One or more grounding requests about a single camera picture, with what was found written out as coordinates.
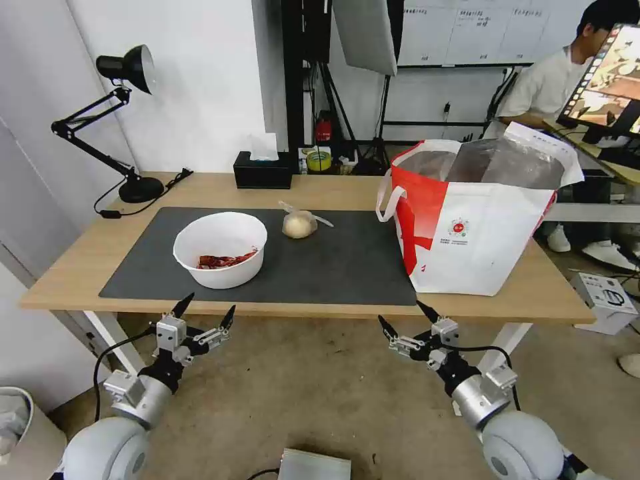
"tissue box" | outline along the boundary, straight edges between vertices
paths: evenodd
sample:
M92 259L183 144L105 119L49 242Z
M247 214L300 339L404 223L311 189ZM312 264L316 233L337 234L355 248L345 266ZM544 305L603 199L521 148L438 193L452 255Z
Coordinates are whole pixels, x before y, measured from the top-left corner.
M238 153L233 164L235 184L239 189L290 189L291 164L289 154L278 153L278 160L251 160L251 152Z
M574 325L606 335L615 335L638 317L638 310L616 279L578 273L571 286L597 318L595 323Z

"red and white bag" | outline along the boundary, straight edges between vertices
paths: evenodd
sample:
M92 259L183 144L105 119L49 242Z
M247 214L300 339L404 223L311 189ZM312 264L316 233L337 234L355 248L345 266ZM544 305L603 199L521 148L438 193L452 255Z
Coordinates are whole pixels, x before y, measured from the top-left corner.
M507 132L558 159L565 168L561 186L584 180L576 152L564 143L515 123ZM405 268L417 292L493 296L551 206L555 190L438 181L402 168L416 153L457 153L460 146L425 140L394 158L380 183L376 214L380 222L394 217Z

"black tissue box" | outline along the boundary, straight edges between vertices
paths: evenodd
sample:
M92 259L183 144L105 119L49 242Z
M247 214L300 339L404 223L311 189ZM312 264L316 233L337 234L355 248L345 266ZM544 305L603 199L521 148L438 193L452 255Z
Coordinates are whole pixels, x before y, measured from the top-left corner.
M238 188L290 189L291 166L289 154L278 152L278 160L250 160L251 153L238 153L233 164L235 184Z

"lamp shade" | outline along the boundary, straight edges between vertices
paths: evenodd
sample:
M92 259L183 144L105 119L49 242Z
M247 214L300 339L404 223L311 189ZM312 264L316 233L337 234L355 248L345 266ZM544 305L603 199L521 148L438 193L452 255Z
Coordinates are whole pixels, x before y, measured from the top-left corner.
M100 55L95 61L100 75L110 80L128 80L131 84L151 94L155 87L153 58L146 45L138 45L124 57Z

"white bowl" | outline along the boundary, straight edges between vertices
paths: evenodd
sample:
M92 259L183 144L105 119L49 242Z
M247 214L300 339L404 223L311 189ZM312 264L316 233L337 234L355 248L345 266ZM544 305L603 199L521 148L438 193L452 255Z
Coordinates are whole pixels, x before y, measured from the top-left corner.
M267 229L252 215L223 212L188 224L175 238L173 256L203 287L228 289L248 282L260 271L265 256ZM197 268L200 255L238 257L256 248L242 263L215 270Z

